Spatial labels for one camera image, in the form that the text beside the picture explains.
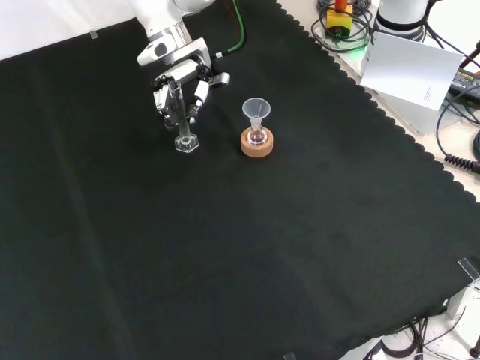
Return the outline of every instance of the yellow device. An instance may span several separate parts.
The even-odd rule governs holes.
[[[353,6],[347,5],[343,10],[346,13],[339,13],[335,9],[327,10],[327,36],[330,37],[347,37],[350,35],[353,24]]]

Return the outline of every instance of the black cable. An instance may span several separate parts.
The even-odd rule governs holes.
[[[423,25],[423,38],[421,39],[422,44],[425,42],[426,37],[427,37],[427,29],[425,28],[425,25]]]
[[[426,343],[424,343],[424,346],[425,345],[428,345],[430,343],[433,343],[434,341],[440,339],[440,338],[443,338],[445,335],[447,335],[449,332],[451,332],[453,329],[455,329],[455,326],[457,326],[457,324],[460,322],[460,320],[462,320],[462,317],[464,317],[464,314],[465,314],[465,310],[467,309],[467,307],[464,307],[463,308],[463,311],[462,311],[462,314],[458,317],[457,321],[455,321],[455,324],[453,324],[453,326],[446,332],[444,332],[443,334],[437,336],[437,337],[434,337],[432,340],[430,341],[427,341]]]
[[[390,334],[386,334],[385,336],[396,335],[399,332],[402,332],[403,330],[407,330],[409,327],[410,327],[410,325],[408,325],[408,324],[404,325],[401,328],[399,328],[398,330],[395,330],[394,332],[391,332]]]
[[[317,5],[319,8],[319,19],[314,22],[311,26],[311,32],[313,37],[319,44],[325,47],[327,50],[332,51],[333,53],[351,53],[352,51],[362,50],[368,45],[369,37],[372,34],[372,28],[370,27],[370,21],[374,17],[374,15],[368,10],[370,7],[371,0],[358,0],[357,3],[350,4],[353,6],[353,13],[348,13],[345,10],[337,10],[335,6],[332,4],[327,4],[326,0],[319,0]],[[332,31],[326,28],[326,24],[324,23],[324,18],[326,17],[328,10],[334,10],[338,13],[346,14],[349,17],[353,18],[353,22],[356,24],[360,24],[360,29],[355,33],[348,36],[341,36],[339,34],[335,34]],[[334,49],[332,48],[326,41],[324,41],[318,34],[315,32],[315,25],[320,23],[320,25],[325,30],[325,35],[330,35],[332,37],[332,41],[334,43],[355,43],[359,41],[363,41],[363,44],[360,46],[354,46],[349,49]]]
[[[367,355],[365,355],[363,360],[373,360],[373,359],[374,359],[374,350],[372,349],[370,352],[367,353]]]
[[[419,331],[417,330],[413,322],[409,322],[408,325],[410,330],[412,330],[412,334],[413,334],[412,343],[410,344],[410,346],[408,346],[406,349],[403,349],[403,350],[393,350],[387,347],[383,342],[383,340],[381,340],[382,350],[386,355],[391,356],[392,358],[397,358],[397,359],[406,358],[407,356],[412,355],[415,352],[415,350],[419,348],[419,341],[420,341]]]
[[[472,116],[473,121],[474,121],[477,125],[480,125],[480,121],[477,119],[477,117],[475,116],[475,114],[473,113],[473,111],[467,106],[467,102],[466,102],[466,101],[465,101],[465,103],[463,104],[463,107],[464,107],[465,110],[469,113],[469,115]]]
[[[447,102],[448,102],[448,105],[445,106],[442,113],[440,114],[440,117],[438,118],[438,122],[436,123],[435,138],[436,138],[436,143],[437,143],[440,151],[445,155],[445,159],[444,159],[445,162],[453,164],[456,167],[460,167],[460,168],[463,168],[465,170],[469,170],[473,173],[480,174],[480,162],[465,160],[465,159],[462,159],[461,157],[456,157],[454,155],[447,154],[445,152],[445,150],[443,149],[442,144],[440,143],[440,138],[439,138],[440,122],[442,121],[442,117],[443,117],[443,115],[445,115],[445,112],[449,109],[449,107],[452,105],[453,102],[457,101],[463,95],[465,95],[466,93],[471,92],[472,90],[475,90],[475,89],[480,89],[480,85],[473,86],[471,88],[468,88],[468,89],[462,91],[460,94],[456,95],[453,98],[452,101],[450,101],[448,98],[445,98],[445,100],[447,100]]]
[[[438,37],[434,34],[434,31],[432,30],[432,28],[428,25],[428,22],[425,23],[425,29],[427,30],[430,37],[435,40],[435,42],[438,44],[440,49],[445,49],[442,43],[440,43],[440,40],[438,39]]]
[[[420,340],[418,342],[418,353],[423,353],[425,337],[427,336],[428,318],[426,317],[423,320],[423,324],[421,325],[418,324],[418,327],[420,328]]]
[[[472,144],[473,156],[480,162],[480,131],[476,134]]]
[[[478,68],[480,68],[480,64],[473,60],[472,58],[470,58],[465,52],[461,51],[460,49],[458,49],[457,47],[453,46],[452,44],[450,44],[447,40],[445,40],[444,38],[442,38],[441,36],[439,36],[429,25],[428,25],[428,22],[425,24],[425,26],[428,28],[428,32],[430,33],[430,35],[432,36],[432,38],[435,40],[435,38],[437,40],[440,40],[442,41],[443,43],[447,44],[448,46],[450,46],[453,50],[455,50],[457,53],[459,54],[462,54],[467,60],[469,60],[470,62],[472,62],[473,64],[477,65]]]
[[[428,351],[430,351],[431,353],[434,353],[436,356],[439,356],[439,357],[442,358],[442,359],[452,360],[451,358],[446,358],[445,356],[441,356],[440,354],[437,354],[437,353],[434,352],[432,349],[430,349],[427,345],[424,345],[424,348],[427,349]]]
[[[475,50],[473,50],[473,52],[469,55],[470,58],[474,59],[476,58],[478,55],[480,55],[480,41],[475,45]],[[470,60],[468,58],[466,58],[465,60],[463,60],[463,62],[460,64],[460,67],[463,69],[465,68],[468,64],[470,63]]]
[[[474,124],[474,125],[480,125],[480,121],[476,118],[475,114],[473,114],[472,110],[468,107],[465,107],[466,111],[472,115],[472,118],[469,118],[465,113],[463,113],[460,109],[458,109],[453,103],[451,104],[451,108],[448,108],[448,111],[451,113],[454,113],[456,116],[460,116],[461,118],[466,119],[468,122]]]

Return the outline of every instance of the black tablecloth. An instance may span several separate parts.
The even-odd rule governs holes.
[[[467,284],[473,197],[277,4],[240,2],[191,156],[136,20],[0,64],[2,359],[338,359]],[[239,39],[224,1],[186,23],[212,52]],[[262,160],[239,147],[250,97]]]

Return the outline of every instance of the white card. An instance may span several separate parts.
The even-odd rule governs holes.
[[[463,56],[381,32],[373,43],[360,85],[438,110]]]

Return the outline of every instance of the wooden stand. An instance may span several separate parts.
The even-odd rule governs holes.
[[[266,127],[263,128],[268,135],[267,142],[263,145],[251,145],[247,141],[247,134],[250,128],[245,130],[241,134],[240,143],[241,143],[241,150],[245,153],[245,155],[250,156],[251,158],[263,158],[270,154],[273,150],[273,133],[267,129]]]

